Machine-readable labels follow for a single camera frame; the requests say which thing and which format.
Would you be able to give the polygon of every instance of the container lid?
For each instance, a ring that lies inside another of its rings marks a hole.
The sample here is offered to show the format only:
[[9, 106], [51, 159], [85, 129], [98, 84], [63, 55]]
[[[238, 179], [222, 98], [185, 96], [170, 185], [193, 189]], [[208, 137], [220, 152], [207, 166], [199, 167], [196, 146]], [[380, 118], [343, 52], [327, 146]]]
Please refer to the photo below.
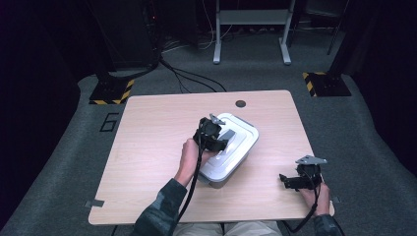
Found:
[[225, 123], [220, 125], [219, 139], [228, 139], [225, 150], [210, 158], [200, 169], [212, 182], [225, 180], [246, 157], [251, 147], [258, 140], [258, 130], [248, 122], [229, 113], [222, 113], [217, 118]]

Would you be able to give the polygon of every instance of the yellow and black striped tape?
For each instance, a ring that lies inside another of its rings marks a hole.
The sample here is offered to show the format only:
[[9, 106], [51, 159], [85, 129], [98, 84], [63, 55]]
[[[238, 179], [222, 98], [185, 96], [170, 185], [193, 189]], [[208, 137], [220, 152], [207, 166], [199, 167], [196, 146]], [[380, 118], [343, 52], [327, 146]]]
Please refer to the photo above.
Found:
[[317, 96], [316, 91], [314, 90], [314, 86], [312, 81], [310, 80], [310, 75], [315, 74], [315, 75], [325, 75], [326, 73], [324, 72], [316, 72], [316, 73], [303, 73], [303, 78], [304, 81], [306, 82], [306, 86], [307, 86], [307, 90], [310, 93], [310, 96]]
[[131, 80], [127, 85], [125, 92], [123, 92], [123, 95], [120, 99], [115, 100], [90, 100], [89, 104], [96, 104], [96, 105], [111, 105], [111, 104], [123, 104], [129, 97], [129, 93], [132, 90], [132, 86], [135, 80]]

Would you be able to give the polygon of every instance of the person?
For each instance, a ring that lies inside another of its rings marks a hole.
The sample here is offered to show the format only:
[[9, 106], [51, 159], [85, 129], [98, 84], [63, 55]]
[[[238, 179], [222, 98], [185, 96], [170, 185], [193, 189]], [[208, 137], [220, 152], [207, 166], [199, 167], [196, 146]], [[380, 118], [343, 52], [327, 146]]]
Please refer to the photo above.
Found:
[[[187, 185], [193, 178], [197, 164], [199, 147], [193, 139], [188, 139], [182, 148], [180, 164], [175, 176], [158, 192], [156, 200], [138, 217], [131, 236], [165, 235], [282, 235], [274, 221], [251, 221], [224, 224], [217, 223], [178, 224], [178, 211], [186, 194]], [[202, 166], [215, 156], [216, 152], [204, 151]], [[313, 190], [300, 189], [306, 204], [315, 202]], [[320, 186], [320, 196], [314, 218], [316, 236], [341, 235], [336, 222], [329, 214], [329, 188]]]

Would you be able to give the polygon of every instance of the shirt sleeve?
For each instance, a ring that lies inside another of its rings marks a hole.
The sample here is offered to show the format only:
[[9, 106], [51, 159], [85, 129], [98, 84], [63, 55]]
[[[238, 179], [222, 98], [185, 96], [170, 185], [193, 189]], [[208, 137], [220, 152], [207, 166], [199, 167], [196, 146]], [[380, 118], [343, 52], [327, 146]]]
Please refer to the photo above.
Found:
[[131, 236], [172, 235], [177, 226], [179, 207], [186, 194], [187, 189], [171, 179], [136, 220]]
[[334, 218], [329, 214], [319, 215], [314, 218], [316, 236], [342, 236]]

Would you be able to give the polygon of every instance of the hand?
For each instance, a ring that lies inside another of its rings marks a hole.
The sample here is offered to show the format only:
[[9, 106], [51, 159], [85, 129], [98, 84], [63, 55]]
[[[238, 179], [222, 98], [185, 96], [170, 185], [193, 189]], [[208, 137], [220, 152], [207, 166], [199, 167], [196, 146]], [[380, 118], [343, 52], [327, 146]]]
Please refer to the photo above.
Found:
[[[218, 152], [214, 151], [203, 151], [201, 167], [203, 167], [211, 157], [217, 154]], [[190, 183], [193, 178], [198, 156], [199, 146], [193, 139], [188, 139], [183, 145], [180, 167], [174, 177], [174, 179], [184, 187], [187, 187], [188, 183]]]
[[[322, 214], [329, 214], [330, 213], [330, 189], [328, 185], [322, 182], [319, 187], [317, 187], [317, 193], [319, 193], [319, 199], [317, 200], [317, 208], [314, 212], [315, 216], [322, 215]], [[301, 195], [304, 198], [308, 207], [311, 207], [315, 200], [316, 195], [314, 194], [314, 190], [308, 189], [300, 189], [299, 190]]]

